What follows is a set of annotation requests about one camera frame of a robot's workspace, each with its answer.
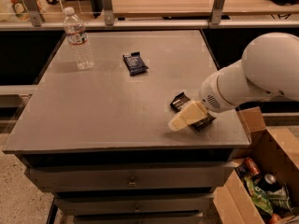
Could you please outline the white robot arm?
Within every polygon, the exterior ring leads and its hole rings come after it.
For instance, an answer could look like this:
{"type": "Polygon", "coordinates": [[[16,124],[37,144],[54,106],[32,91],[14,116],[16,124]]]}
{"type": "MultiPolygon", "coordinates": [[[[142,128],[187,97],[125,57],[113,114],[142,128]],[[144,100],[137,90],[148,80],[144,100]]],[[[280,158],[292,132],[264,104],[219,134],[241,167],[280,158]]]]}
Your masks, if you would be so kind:
{"type": "Polygon", "coordinates": [[[210,113],[277,96],[299,101],[299,37],[296,35],[269,33],[253,39],[240,60],[203,81],[200,99],[185,102],[168,127],[177,132],[198,122],[207,124],[210,113]]]}

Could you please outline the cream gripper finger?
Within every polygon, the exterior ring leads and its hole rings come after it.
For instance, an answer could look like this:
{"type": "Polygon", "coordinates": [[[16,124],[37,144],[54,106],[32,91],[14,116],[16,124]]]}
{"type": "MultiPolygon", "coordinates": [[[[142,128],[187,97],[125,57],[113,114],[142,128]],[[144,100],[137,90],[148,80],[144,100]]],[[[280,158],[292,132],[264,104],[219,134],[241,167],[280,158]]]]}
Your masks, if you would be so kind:
{"type": "Polygon", "coordinates": [[[168,122],[168,127],[173,132],[177,132],[197,121],[205,119],[207,114],[208,111],[201,102],[191,100],[168,122]]]}

